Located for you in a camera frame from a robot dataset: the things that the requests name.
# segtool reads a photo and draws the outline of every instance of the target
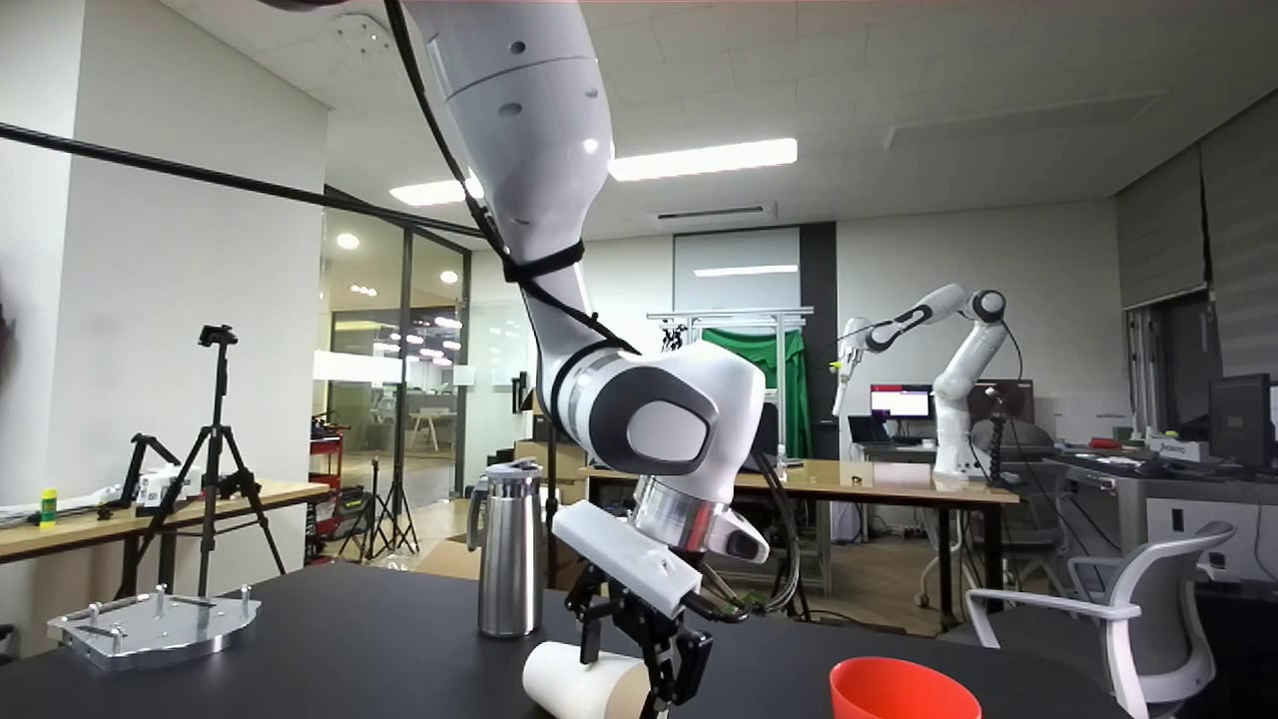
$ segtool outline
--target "fluorescent light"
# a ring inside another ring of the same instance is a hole
[[[355,234],[337,234],[337,247],[355,251],[363,242]]]
[[[669,178],[709,178],[709,172],[746,172],[746,168],[778,168],[799,162],[799,139],[757,139],[757,144],[711,144],[711,148],[682,148],[682,154],[655,154],[655,155],[621,155],[610,162],[610,182],[644,186]]]
[[[799,263],[745,263],[745,268],[694,268],[690,275],[715,280],[715,275],[797,275]]]
[[[470,187],[477,199],[484,199],[481,178],[469,178],[469,187]],[[395,198],[399,203],[408,203],[408,208],[440,208],[440,203],[460,203],[460,199],[469,199],[460,182],[399,186],[399,187],[392,187],[392,198]]]

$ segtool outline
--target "office chair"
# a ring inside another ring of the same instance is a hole
[[[982,648],[999,648],[992,604],[1022,604],[1103,625],[1103,660],[1111,693],[1127,716],[1149,719],[1149,706],[1188,702],[1213,681],[1213,650],[1199,618],[1196,572],[1204,566],[1204,556],[1228,544],[1229,537],[1233,529],[1211,525],[1199,537],[1141,544],[1121,561],[1074,561],[1074,566],[1115,565],[1115,582],[1103,598],[975,589],[966,592],[966,617]],[[1177,604],[1177,632],[1188,641],[1188,650],[1168,670],[1141,670],[1133,660],[1129,625],[1141,618],[1141,604],[1133,604],[1141,589],[1168,589]]]

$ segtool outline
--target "red cup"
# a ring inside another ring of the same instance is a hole
[[[982,702],[963,685],[892,657],[835,665],[831,706],[835,719],[982,719]]]

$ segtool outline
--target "metal thermos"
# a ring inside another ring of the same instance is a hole
[[[470,495],[469,544],[481,549],[481,637],[521,641],[542,618],[538,471],[492,465]]]

